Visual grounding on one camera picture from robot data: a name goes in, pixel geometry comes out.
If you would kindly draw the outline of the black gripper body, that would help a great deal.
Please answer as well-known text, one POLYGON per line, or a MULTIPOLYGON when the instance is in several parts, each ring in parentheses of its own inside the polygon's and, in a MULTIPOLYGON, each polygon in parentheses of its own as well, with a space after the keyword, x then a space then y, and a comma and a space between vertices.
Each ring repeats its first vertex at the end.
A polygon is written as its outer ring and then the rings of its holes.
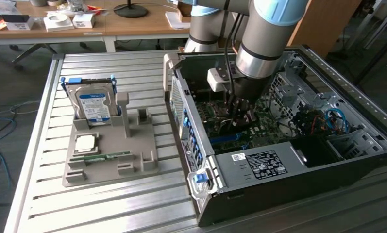
POLYGON ((234 94, 250 104, 255 104, 267 91, 273 76, 251 78, 249 76, 234 79, 234 94))

